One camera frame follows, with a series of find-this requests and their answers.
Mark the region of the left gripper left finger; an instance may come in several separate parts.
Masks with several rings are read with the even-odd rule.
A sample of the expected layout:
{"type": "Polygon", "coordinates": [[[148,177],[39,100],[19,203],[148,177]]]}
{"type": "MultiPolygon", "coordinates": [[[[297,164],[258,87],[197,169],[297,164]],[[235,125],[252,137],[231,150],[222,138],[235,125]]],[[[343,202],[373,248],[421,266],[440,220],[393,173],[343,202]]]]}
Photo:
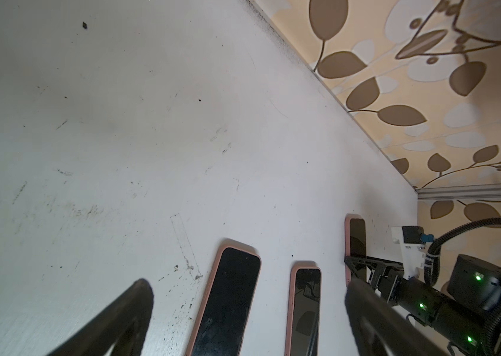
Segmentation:
{"type": "Polygon", "coordinates": [[[153,308],[151,285],[139,279],[50,354],[140,355],[153,308]]]}

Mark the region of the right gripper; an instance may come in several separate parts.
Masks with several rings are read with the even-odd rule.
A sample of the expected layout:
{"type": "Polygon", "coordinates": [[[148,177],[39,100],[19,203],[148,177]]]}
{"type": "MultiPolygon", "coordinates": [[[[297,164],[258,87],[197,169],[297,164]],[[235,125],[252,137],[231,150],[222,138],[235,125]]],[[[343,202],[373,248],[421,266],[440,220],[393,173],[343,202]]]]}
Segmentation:
{"type": "Polygon", "coordinates": [[[376,285],[390,306],[401,306],[422,325],[432,325],[447,297],[416,277],[406,280],[403,264],[373,257],[345,256],[346,284],[355,278],[376,285]]]}

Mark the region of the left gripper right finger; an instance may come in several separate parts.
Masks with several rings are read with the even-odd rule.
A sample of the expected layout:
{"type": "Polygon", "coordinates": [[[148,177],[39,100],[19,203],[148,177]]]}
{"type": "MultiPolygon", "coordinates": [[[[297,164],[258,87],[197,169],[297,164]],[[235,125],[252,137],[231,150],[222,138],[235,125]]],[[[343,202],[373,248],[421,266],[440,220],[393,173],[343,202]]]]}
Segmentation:
{"type": "Polygon", "coordinates": [[[345,307],[360,355],[446,354],[359,279],[348,284],[345,307]]]}

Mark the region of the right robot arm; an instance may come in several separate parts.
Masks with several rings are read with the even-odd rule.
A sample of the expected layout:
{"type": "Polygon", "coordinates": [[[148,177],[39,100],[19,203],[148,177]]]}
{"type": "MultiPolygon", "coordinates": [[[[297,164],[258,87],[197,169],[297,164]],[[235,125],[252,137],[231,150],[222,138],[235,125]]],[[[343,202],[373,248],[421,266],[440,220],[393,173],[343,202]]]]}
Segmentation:
{"type": "Polygon", "coordinates": [[[466,232],[501,226],[501,217],[469,222],[440,237],[417,225],[393,228],[399,262],[366,253],[366,224],[345,219],[345,307],[361,355],[442,355],[419,332],[428,326],[447,341],[446,352],[501,355],[501,268],[460,255],[446,292],[436,289],[441,248],[466,232]]]}

